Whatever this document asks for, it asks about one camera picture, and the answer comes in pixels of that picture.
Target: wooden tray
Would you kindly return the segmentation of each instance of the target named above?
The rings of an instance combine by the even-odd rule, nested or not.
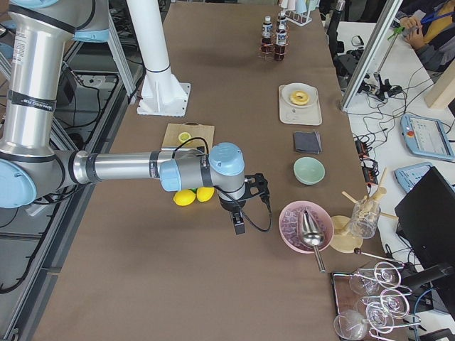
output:
[[[185,131],[188,132],[191,137],[204,138],[207,141],[208,149],[210,150],[212,148],[215,127],[197,123],[168,124],[161,147],[175,148],[180,146],[181,143],[178,140],[178,135]],[[190,141],[185,145],[186,148],[198,148],[201,146],[204,146],[204,142],[201,140]]]

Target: monitor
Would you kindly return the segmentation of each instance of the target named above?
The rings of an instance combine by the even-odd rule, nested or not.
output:
[[[424,269],[440,263],[455,268],[455,192],[435,167],[406,194],[395,212]],[[432,283],[455,318],[455,275]]]

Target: lemon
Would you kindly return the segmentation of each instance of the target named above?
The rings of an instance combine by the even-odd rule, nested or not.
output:
[[[198,188],[196,195],[200,202],[206,202],[212,198],[213,193],[215,193],[215,188],[213,187],[200,187]]]
[[[191,139],[191,135],[190,135],[190,133],[187,133],[186,131],[184,131],[183,133],[180,133],[178,135],[178,140],[180,141],[181,144],[183,142],[186,142],[189,139]]]
[[[187,206],[191,204],[196,199],[196,194],[192,190],[181,190],[177,192],[174,197],[173,201],[178,206]]]

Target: black cable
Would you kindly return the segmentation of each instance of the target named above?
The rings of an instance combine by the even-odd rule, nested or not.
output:
[[[397,234],[398,238],[400,238],[400,240],[402,241],[402,243],[408,248],[408,249],[412,249],[411,245],[409,245],[407,243],[407,240],[403,237],[401,237],[399,234]]]
[[[242,206],[240,206],[240,203],[234,199],[232,196],[230,196],[228,193],[226,193],[224,190],[222,190],[219,186],[213,186],[214,188],[216,188],[217,190],[219,190],[223,195],[225,195],[226,197],[229,198],[229,200],[231,200],[232,202],[234,202],[239,211],[242,213],[243,217],[245,217],[245,219],[255,228],[257,229],[258,231],[260,232],[264,232],[264,233],[267,233],[270,231],[270,229],[272,228],[272,223],[273,223],[273,217],[272,217],[272,209],[270,207],[270,203],[268,200],[264,201],[263,202],[265,203],[265,205],[267,206],[267,210],[269,211],[269,226],[266,228],[266,229],[262,229],[261,227],[257,226],[251,219],[250,217],[247,216],[247,214],[245,213],[245,211],[242,209]]]
[[[13,217],[11,218],[11,220],[9,222],[7,222],[6,224],[0,225],[0,229],[10,225],[16,219],[18,212],[19,212],[19,207],[16,208],[16,212],[14,213]]]
[[[454,119],[454,121],[452,122],[452,124],[450,125],[449,130],[446,131],[446,134],[450,133],[450,131],[451,131],[452,128],[454,127],[454,124],[455,124],[455,119]]]
[[[74,188],[71,192],[69,193],[61,193],[59,195],[62,195],[62,197],[59,197],[57,199],[53,199],[51,197],[42,197],[42,198],[45,198],[47,200],[47,202],[40,202],[40,201],[33,201],[33,204],[36,204],[36,205],[54,205],[54,204],[58,204],[58,203],[61,203],[62,201],[65,201],[71,197],[74,196],[74,194],[80,192],[81,190],[83,190],[85,187],[87,187],[87,185],[81,185],[79,186],[78,188]]]
[[[65,76],[65,78],[68,80],[68,82],[71,82],[70,81],[70,78],[68,78],[68,75],[66,74],[66,72],[63,72],[63,75]],[[75,124],[76,124],[76,111],[77,111],[77,95],[76,95],[76,91],[73,92],[74,96],[73,96],[73,99],[74,99],[74,111],[73,111],[73,125],[72,126],[69,126],[68,128],[66,129],[71,129],[71,128],[74,128]]]
[[[101,117],[101,99],[100,99],[100,89],[98,89],[97,87],[89,87],[88,85],[84,85],[84,84],[80,84],[81,86],[83,87],[86,87],[88,89],[94,89],[96,90],[97,92],[97,100],[98,100],[98,113],[97,113],[97,116],[90,122],[88,123],[85,123],[85,124],[79,124],[77,126],[72,126],[71,128],[84,128],[86,126],[89,126],[91,124],[94,124],[96,121],[98,121]]]
[[[62,192],[62,193],[48,193],[48,195],[57,195],[57,196],[59,196],[59,195],[68,195],[68,194],[71,194],[71,193],[75,192],[76,190],[77,190],[77,185],[74,185],[73,189],[70,190],[69,192],[66,192],[66,193],[65,192]]]
[[[416,71],[414,71],[414,73],[412,74],[411,78],[409,79],[409,82],[408,82],[408,90],[412,87],[410,87],[410,83],[412,81],[412,78],[414,77],[414,75],[420,70],[422,69],[423,67],[417,69]],[[373,136],[373,139],[369,139],[369,144],[368,144],[368,151],[372,151],[372,155],[373,157],[375,157],[376,155],[376,148],[379,148],[380,146],[382,146],[383,144],[385,144],[387,141],[388,141],[388,134],[397,126],[396,125],[396,119],[397,118],[400,118],[403,114],[406,114],[408,112],[408,107],[409,105],[416,99],[418,98],[418,96],[421,95],[421,93],[423,93],[424,91],[426,91],[427,89],[429,89],[433,84],[431,84],[430,86],[428,87],[425,87],[425,89],[423,89],[421,92],[419,92],[413,99],[411,99],[411,101],[407,101],[407,92],[402,90],[399,94],[403,94],[403,98],[395,98],[395,97],[389,97],[389,98],[395,98],[395,99],[402,99],[405,101],[404,105],[401,106],[400,108],[398,109],[395,109],[393,110],[392,114],[386,114],[384,112],[381,111],[381,108],[387,104],[387,101],[388,99],[386,99],[384,102],[380,101],[379,99],[376,99],[374,97],[372,97],[370,94],[367,93],[367,103],[368,103],[368,106],[371,108],[371,109],[376,109],[374,112],[369,112],[367,114],[356,114],[356,113],[348,113],[348,115],[354,115],[354,116],[362,116],[362,121],[363,121],[363,124],[365,125],[365,128],[368,132],[368,134],[366,135],[371,135]],[[376,107],[373,107],[371,105],[371,99],[374,99],[374,100],[377,100],[379,101],[380,103],[376,106]],[[379,114],[380,117],[372,117],[371,115],[374,115],[374,114]],[[369,128],[369,124],[367,122],[368,119],[372,119],[372,120],[375,120],[375,121],[379,121],[378,122],[378,125],[379,127],[381,128],[381,130],[379,131],[371,131],[370,128]],[[392,127],[385,127],[384,124],[388,123],[392,121],[393,122],[393,125]],[[383,134],[384,136],[384,139],[378,139],[377,137],[377,134]]]
[[[22,273],[22,276],[16,278],[17,282],[14,285],[9,286],[8,288],[4,288],[3,287],[4,283],[1,283],[0,284],[0,295],[12,292],[14,289],[18,288],[22,284],[22,282],[25,281],[25,279],[28,275],[28,272],[30,272],[31,264],[33,263],[33,260],[35,259],[36,255],[38,254],[38,251],[40,250],[41,246],[44,243],[44,239],[46,238],[46,235],[49,232],[50,227],[52,226],[53,220],[55,219],[56,212],[58,211],[59,207],[60,207],[60,204],[57,204],[54,207],[53,213],[49,216],[50,219],[49,219],[48,226],[46,227],[44,232],[41,234],[41,238],[38,241],[37,245],[35,246],[35,249],[33,250],[32,254],[30,256],[26,257],[26,259],[28,258],[28,262],[27,262],[24,272]]]
[[[8,82],[8,80],[4,80],[3,83],[1,83],[1,85],[0,85],[0,89],[1,89],[7,82]]]
[[[191,141],[194,141],[194,140],[201,140],[204,142],[204,145],[205,145],[205,153],[208,154],[208,144],[207,144],[207,141],[203,138],[203,137],[192,137],[191,139],[188,139],[186,140],[185,142],[183,142],[180,146],[176,147],[173,152],[172,152],[172,158],[174,158],[176,156],[176,152],[177,150],[179,150],[180,148],[184,147],[188,142],[191,142]]]
[[[115,75],[115,86],[112,88],[112,90],[109,92],[109,96],[108,98],[106,98],[106,104],[103,106],[101,112],[98,113],[98,117],[101,118],[101,116],[104,114],[105,112],[105,109],[106,109],[106,106],[107,106],[107,103],[109,103],[109,101],[111,100],[112,96],[114,95],[114,91],[115,89],[117,88],[117,85],[119,84],[119,78],[118,76]],[[87,137],[87,140],[84,142],[84,148],[86,147],[86,145],[90,142],[90,140],[92,139],[93,137],[93,134],[95,133],[95,129],[96,129],[96,126],[98,125],[98,122],[95,124],[95,127],[90,131],[90,134],[89,136]]]
[[[144,65],[144,62],[135,62],[134,60],[131,60],[129,58],[127,58],[127,60],[131,63],[134,63],[134,64],[138,64],[138,65]]]

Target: wine glass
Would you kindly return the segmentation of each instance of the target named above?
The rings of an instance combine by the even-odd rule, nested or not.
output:
[[[378,302],[367,304],[365,315],[350,309],[339,313],[333,321],[337,335],[346,340],[363,340],[368,333],[371,335],[372,329],[388,334],[394,326],[393,317]]]
[[[350,288],[359,295],[376,295],[382,288],[394,289],[401,283],[398,268],[388,261],[380,261],[373,269],[359,268],[349,278]]]
[[[367,305],[372,302],[378,302],[393,318],[403,318],[410,311],[405,295],[396,289],[384,289],[380,295],[363,296],[355,303],[354,308],[365,315]]]

